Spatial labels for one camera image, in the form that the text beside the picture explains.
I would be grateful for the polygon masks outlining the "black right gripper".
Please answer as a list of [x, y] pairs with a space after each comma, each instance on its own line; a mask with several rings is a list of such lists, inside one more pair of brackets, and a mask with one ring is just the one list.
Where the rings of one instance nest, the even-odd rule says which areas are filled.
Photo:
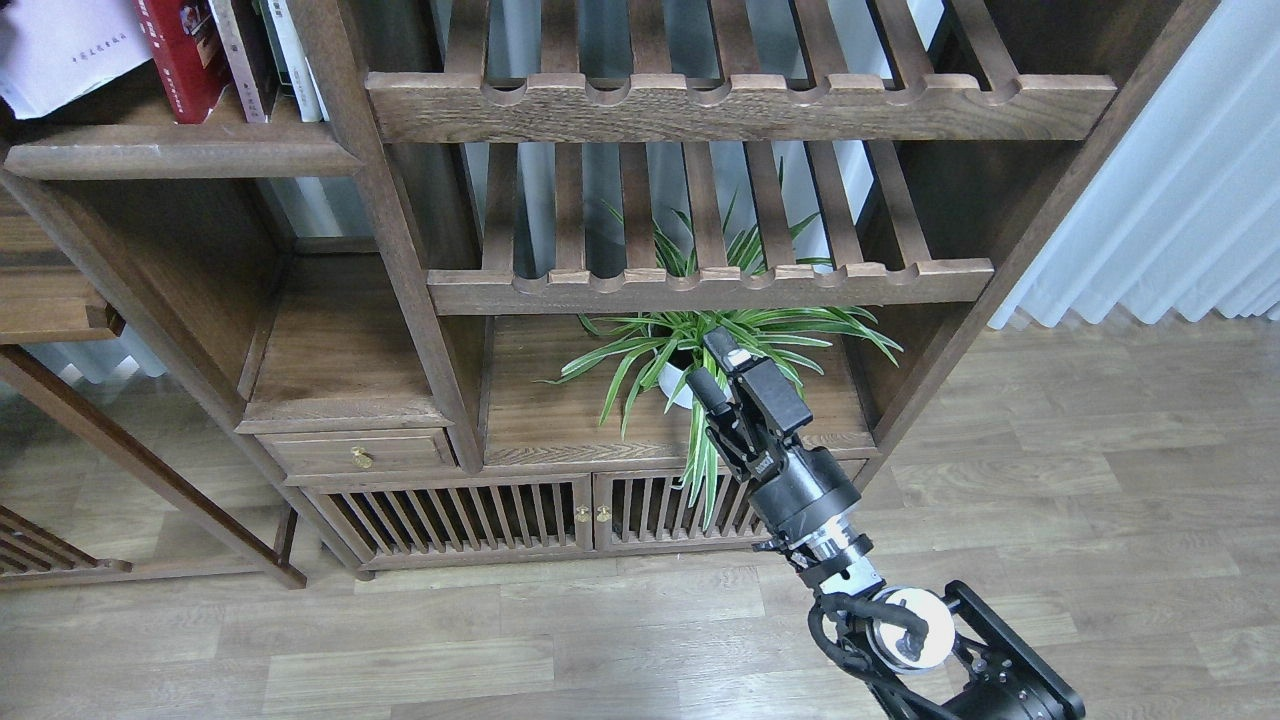
[[[741, 420], [772, 436], [791, 436], [813, 420], [776, 361], [750, 355], [723, 327], [708, 332], [703, 345], [726, 373], [733, 400], [708, 370], [691, 370], [687, 386], [728, 466], [741, 466], [746, 457]], [[751, 546], [754, 551], [804, 550], [815, 561], [864, 556], [864, 537], [851, 523], [860, 492], [827, 448], [767, 450], [745, 461], [745, 486], [751, 491], [750, 507], [771, 533], [771, 539]]]

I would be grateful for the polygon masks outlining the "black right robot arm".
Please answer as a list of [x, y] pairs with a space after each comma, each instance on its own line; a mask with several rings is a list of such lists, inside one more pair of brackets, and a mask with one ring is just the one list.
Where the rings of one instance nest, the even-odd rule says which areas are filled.
[[806, 448], [812, 413], [768, 357], [717, 328], [704, 345], [726, 386], [698, 368], [690, 386], [708, 436], [744, 484], [769, 539], [813, 592], [808, 629], [893, 719], [1082, 719], [1080, 696], [963, 582], [943, 594], [890, 585], [852, 514], [859, 491], [828, 450]]

